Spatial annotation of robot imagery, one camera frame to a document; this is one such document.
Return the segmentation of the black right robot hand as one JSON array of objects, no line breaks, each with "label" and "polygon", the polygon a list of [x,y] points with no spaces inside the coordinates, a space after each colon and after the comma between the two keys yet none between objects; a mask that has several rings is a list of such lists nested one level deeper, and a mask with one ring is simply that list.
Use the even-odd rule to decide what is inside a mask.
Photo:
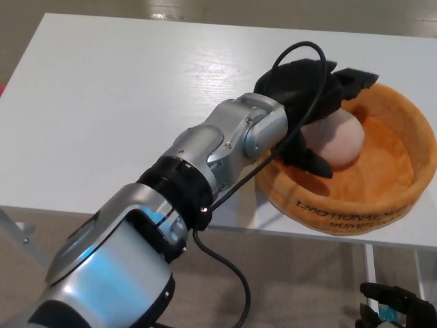
[{"label": "black right robot hand", "polygon": [[[409,290],[399,286],[389,286],[373,282],[364,282],[360,285],[360,292],[367,298],[387,305],[406,316],[404,327],[436,327],[436,308]],[[355,327],[402,327],[393,320],[382,319],[368,305],[360,304],[360,318]]]}]

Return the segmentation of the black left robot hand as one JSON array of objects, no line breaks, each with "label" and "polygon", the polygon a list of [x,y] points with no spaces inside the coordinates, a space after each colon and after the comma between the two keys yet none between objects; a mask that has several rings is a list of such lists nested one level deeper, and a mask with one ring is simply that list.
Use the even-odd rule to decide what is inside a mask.
[{"label": "black left robot hand", "polygon": [[305,141],[302,126],[317,122],[336,113],[345,100],[356,98],[368,89],[379,75],[353,68],[336,71],[337,63],[327,62],[327,78],[322,95],[314,109],[308,111],[320,86],[321,63],[314,59],[299,59],[269,70],[256,82],[254,92],[283,105],[288,121],[288,132],[273,149],[276,159],[286,166],[296,167],[315,176],[331,179],[333,166],[315,153],[315,147]]}]

